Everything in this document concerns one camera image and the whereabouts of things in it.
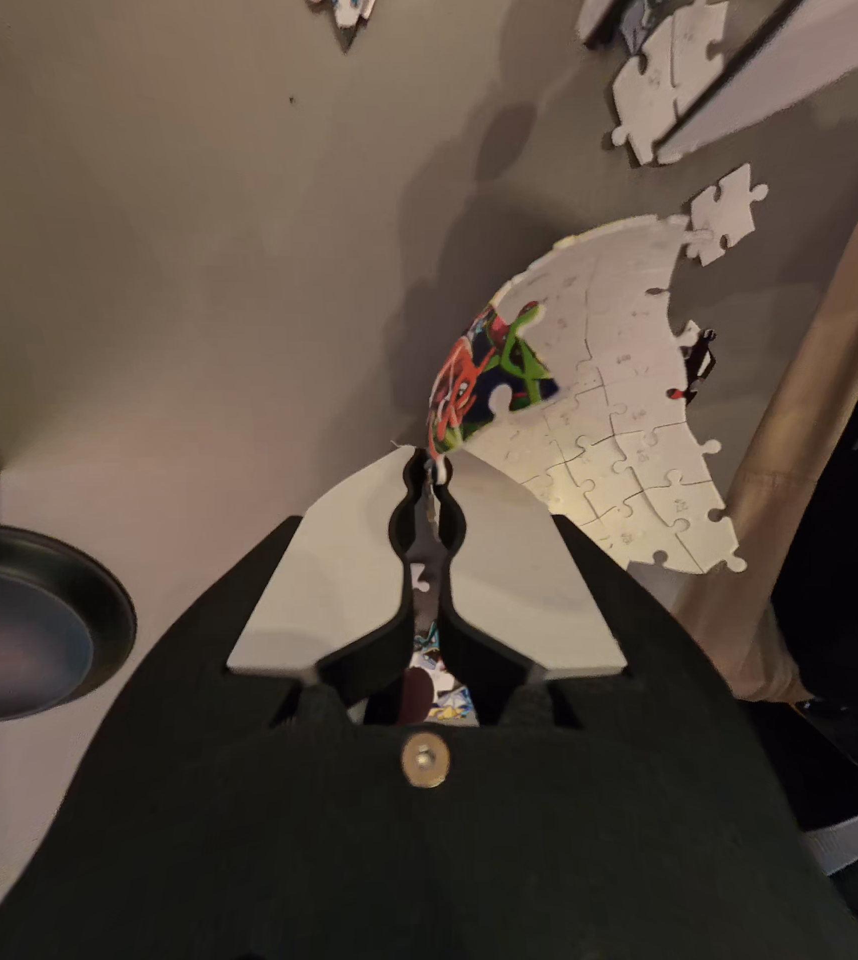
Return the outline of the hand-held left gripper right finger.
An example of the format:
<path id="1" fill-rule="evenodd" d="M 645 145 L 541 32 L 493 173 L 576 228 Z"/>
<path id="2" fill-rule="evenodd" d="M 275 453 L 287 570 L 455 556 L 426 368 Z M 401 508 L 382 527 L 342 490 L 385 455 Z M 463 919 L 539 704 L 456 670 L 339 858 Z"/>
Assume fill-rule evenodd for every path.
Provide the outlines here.
<path id="1" fill-rule="evenodd" d="M 439 489 L 439 645 L 482 726 L 520 688 L 621 675 L 627 658 L 548 508 L 470 453 Z"/>

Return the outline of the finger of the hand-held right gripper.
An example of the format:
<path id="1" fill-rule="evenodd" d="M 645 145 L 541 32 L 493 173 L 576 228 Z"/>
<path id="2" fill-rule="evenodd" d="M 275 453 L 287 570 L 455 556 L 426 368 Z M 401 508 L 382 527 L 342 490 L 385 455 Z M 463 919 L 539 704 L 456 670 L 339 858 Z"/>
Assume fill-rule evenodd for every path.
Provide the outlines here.
<path id="1" fill-rule="evenodd" d="M 858 1 L 782 2 L 657 144 L 675 163 L 858 69 Z"/>
<path id="2" fill-rule="evenodd" d="M 619 30 L 627 1 L 583 1 L 576 21 L 576 35 L 585 47 L 611 44 Z"/>

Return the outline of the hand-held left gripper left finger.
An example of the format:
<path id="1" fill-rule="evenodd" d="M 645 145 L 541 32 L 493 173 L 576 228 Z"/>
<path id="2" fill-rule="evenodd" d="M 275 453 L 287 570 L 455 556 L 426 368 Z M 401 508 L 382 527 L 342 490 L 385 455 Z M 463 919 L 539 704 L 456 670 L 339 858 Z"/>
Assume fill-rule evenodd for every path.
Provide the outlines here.
<path id="1" fill-rule="evenodd" d="M 398 448 L 297 518 L 228 656 L 233 674 L 327 685 L 352 709 L 396 683 L 413 643 L 407 553 L 426 454 Z"/>

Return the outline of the partly built puzzle ball shell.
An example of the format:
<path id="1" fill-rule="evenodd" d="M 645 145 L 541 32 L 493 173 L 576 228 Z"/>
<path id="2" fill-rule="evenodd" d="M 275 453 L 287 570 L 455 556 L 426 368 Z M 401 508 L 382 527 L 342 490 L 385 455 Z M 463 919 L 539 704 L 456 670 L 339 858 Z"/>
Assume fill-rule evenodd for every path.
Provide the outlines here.
<path id="1" fill-rule="evenodd" d="M 459 450 L 573 522 L 622 567 L 747 568 L 687 421 L 701 330 L 671 329 L 670 285 L 696 232 L 680 214 L 557 242 L 507 281 L 438 371 L 427 447 L 438 482 Z"/>

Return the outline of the blue white joined puzzle pieces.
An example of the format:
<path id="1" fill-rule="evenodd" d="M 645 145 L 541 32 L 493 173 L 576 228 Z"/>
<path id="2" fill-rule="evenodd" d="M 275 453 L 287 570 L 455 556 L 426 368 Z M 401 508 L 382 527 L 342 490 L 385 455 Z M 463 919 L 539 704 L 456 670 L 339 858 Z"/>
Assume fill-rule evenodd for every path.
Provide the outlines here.
<path id="1" fill-rule="evenodd" d="M 636 56 L 658 24 L 660 1 L 627 1 L 619 20 L 619 32 L 627 53 Z"/>

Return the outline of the white-backed puzzle piece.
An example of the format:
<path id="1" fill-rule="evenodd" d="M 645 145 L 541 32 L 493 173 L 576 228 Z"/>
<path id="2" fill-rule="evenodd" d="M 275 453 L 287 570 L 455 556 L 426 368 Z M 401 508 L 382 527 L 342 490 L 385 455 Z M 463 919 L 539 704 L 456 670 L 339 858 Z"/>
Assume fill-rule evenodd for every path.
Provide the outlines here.
<path id="1" fill-rule="evenodd" d="M 769 186 L 754 183 L 749 163 L 703 189 L 689 204 L 691 232 L 686 255 L 701 266 L 723 257 L 755 230 L 753 205 L 767 198 Z"/>
<path id="2" fill-rule="evenodd" d="M 728 2 L 692 2 L 665 16 L 622 67 L 612 84 L 618 123 L 615 147 L 627 146 L 641 165 L 655 162 L 654 147 L 720 77 Z"/>

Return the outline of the heap of loose puzzle pieces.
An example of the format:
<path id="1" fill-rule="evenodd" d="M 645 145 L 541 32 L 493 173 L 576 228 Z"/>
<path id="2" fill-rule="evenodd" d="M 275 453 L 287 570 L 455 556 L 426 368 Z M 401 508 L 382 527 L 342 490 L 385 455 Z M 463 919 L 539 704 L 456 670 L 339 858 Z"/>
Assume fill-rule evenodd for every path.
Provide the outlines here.
<path id="1" fill-rule="evenodd" d="M 437 623 L 435 572 L 422 561 L 410 562 L 414 638 L 404 674 L 403 701 L 412 722 L 476 727 L 479 716 L 469 688 L 449 670 L 442 657 Z"/>

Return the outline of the yellow cream joined puzzle pieces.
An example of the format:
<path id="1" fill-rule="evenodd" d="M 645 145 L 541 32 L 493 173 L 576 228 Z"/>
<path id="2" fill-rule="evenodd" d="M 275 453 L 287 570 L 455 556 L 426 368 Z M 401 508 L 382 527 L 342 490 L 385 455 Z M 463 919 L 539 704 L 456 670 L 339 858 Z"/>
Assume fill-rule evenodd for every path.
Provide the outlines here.
<path id="1" fill-rule="evenodd" d="M 348 52 L 361 28 L 367 25 L 376 5 L 375 1 L 307 1 L 313 13 L 331 15 L 336 37 L 342 52 Z"/>

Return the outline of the black red puzzle piece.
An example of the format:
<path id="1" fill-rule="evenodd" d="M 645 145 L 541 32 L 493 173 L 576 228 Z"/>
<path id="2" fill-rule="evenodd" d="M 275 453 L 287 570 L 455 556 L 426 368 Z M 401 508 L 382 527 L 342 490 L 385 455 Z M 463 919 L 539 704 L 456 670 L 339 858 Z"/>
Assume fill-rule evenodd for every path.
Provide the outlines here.
<path id="1" fill-rule="evenodd" d="M 689 404 L 696 397 L 701 384 L 716 366 L 716 358 L 712 353 L 712 344 L 715 340 L 715 330 L 701 329 L 691 320 L 675 337 L 683 360 L 686 386 L 684 389 L 671 391 L 670 396 L 673 399 L 683 399 L 686 404 Z"/>

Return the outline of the black ball stand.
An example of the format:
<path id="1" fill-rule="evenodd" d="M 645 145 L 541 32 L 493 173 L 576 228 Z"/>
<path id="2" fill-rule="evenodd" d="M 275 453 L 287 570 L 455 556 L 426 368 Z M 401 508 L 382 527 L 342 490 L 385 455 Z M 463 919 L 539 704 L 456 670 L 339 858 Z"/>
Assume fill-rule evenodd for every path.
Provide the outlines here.
<path id="1" fill-rule="evenodd" d="M 128 592 L 103 564 L 0 525 L 0 722 L 98 690 L 129 659 L 137 629 Z"/>

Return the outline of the person's black jacket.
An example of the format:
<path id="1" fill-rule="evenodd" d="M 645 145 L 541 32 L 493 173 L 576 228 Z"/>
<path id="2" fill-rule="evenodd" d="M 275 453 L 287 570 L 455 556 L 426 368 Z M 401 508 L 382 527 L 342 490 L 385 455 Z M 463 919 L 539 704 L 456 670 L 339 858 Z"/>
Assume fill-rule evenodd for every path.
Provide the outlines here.
<path id="1" fill-rule="evenodd" d="M 858 399 L 771 597 L 808 694 L 775 763 L 805 832 L 858 816 Z"/>

